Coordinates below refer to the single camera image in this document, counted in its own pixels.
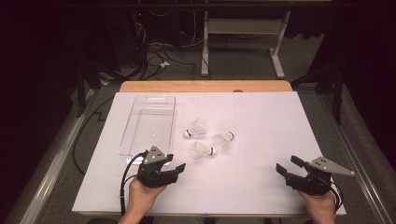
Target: table surface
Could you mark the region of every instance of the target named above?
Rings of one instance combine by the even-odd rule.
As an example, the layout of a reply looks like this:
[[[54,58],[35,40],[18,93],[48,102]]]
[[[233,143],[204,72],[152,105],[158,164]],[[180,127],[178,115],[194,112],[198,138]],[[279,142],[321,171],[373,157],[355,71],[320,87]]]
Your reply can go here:
[[[142,94],[176,97],[170,152],[175,157],[163,169],[187,163],[149,216],[307,216],[304,201],[285,185],[275,167],[278,162],[291,173],[306,175],[290,162],[290,156],[311,161],[321,153],[297,93],[280,80],[125,82],[113,101],[73,211],[84,215],[120,212],[118,196],[126,162],[118,148],[134,98]],[[207,134],[184,138],[182,133],[196,117],[204,121]],[[191,158],[194,141],[209,145],[211,136],[225,131],[235,132],[227,151],[200,160]],[[137,166],[132,167],[129,174],[136,171]],[[337,212],[345,213],[344,207]]]

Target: white metal stand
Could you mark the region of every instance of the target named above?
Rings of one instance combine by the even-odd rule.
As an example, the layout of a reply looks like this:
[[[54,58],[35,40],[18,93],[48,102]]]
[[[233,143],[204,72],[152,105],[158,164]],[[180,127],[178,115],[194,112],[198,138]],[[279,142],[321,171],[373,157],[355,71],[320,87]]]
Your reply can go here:
[[[277,54],[288,25],[289,16],[290,12],[287,11],[283,20],[209,19],[209,13],[205,12],[201,75],[203,77],[209,75],[209,48],[207,46],[209,34],[277,35],[276,45],[274,48],[270,48],[269,51],[276,70],[276,76],[279,79],[284,79],[285,74]]]

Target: white shuttlecock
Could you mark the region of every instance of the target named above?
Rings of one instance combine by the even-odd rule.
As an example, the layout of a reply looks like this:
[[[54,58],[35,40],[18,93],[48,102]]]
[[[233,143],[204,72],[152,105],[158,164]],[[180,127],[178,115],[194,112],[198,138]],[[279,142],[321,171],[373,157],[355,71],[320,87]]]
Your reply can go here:
[[[213,144],[216,149],[225,151],[228,149],[228,145],[230,145],[231,140],[233,140],[234,133],[227,132],[227,133],[219,133],[213,137]]]
[[[204,134],[206,133],[206,128],[200,119],[196,119],[191,127],[184,132],[185,137],[191,137],[192,135]]]
[[[194,147],[192,149],[192,156],[195,160],[201,159],[205,156],[216,155],[217,151],[213,147],[208,147],[200,142],[194,142]]]

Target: clear plastic container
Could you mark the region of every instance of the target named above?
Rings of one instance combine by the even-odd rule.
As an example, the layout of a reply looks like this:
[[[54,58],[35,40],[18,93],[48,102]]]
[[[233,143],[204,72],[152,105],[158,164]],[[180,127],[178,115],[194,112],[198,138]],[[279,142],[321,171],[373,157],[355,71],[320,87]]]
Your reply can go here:
[[[128,118],[119,153],[126,162],[152,146],[171,153],[176,98],[174,96],[136,96]],[[140,164],[142,158],[134,164]]]

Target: human hand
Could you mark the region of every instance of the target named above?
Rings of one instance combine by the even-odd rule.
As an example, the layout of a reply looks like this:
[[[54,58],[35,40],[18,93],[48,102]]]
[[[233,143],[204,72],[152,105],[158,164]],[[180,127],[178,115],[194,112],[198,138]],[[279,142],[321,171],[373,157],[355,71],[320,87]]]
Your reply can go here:
[[[309,216],[315,224],[335,223],[335,197],[329,191],[322,196],[312,196],[296,190],[305,201]]]
[[[154,205],[158,195],[166,189],[166,186],[156,189],[147,188],[139,180],[134,178],[129,184],[129,203],[125,215],[121,218],[119,224],[135,224]]]

